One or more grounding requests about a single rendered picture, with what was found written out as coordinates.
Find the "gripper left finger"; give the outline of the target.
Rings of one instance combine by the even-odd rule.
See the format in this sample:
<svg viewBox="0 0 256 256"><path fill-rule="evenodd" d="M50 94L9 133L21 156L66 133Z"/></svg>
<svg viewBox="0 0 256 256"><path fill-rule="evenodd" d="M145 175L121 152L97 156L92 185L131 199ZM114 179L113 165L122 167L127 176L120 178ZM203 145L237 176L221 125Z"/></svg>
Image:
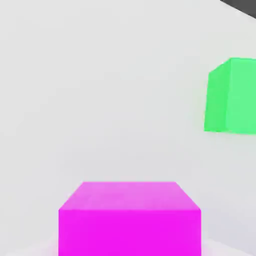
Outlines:
<svg viewBox="0 0 256 256"><path fill-rule="evenodd" d="M38 256L59 256L58 238L51 237L39 244Z"/></svg>

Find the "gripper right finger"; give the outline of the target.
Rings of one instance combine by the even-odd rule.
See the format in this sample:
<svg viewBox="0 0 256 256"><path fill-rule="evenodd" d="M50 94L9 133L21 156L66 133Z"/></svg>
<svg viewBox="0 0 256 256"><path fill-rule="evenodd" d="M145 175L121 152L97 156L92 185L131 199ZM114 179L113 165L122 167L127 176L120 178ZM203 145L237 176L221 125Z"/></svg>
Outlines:
<svg viewBox="0 0 256 256"><path fill-rule="evenodd" d="M221 242L207 239L202 242L201 256L250 256L250 254Z"/></svg>

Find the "small green cube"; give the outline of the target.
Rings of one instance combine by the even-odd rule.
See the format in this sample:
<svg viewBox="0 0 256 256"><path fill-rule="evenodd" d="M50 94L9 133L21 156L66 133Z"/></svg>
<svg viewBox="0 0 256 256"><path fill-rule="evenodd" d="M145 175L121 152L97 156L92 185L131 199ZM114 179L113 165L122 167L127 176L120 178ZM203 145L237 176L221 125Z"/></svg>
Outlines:
<svg viewBox="0 0 256 256"><path fill-rule="evenodd" d="M256 59L231 57L208 74L204 130L256 135Z"/></svg>

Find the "small magenta cube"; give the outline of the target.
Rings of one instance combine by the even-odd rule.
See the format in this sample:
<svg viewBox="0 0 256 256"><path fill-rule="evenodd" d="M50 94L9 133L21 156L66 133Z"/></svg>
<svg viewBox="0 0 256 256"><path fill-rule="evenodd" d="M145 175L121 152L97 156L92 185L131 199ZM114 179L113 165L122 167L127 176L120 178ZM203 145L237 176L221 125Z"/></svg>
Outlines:
<svg viewBox="0 0 256 256"><path fill-rule="evenodd" d="M58 211L58 256L202 256L201 216L175 182L83 182Z"/></svg>

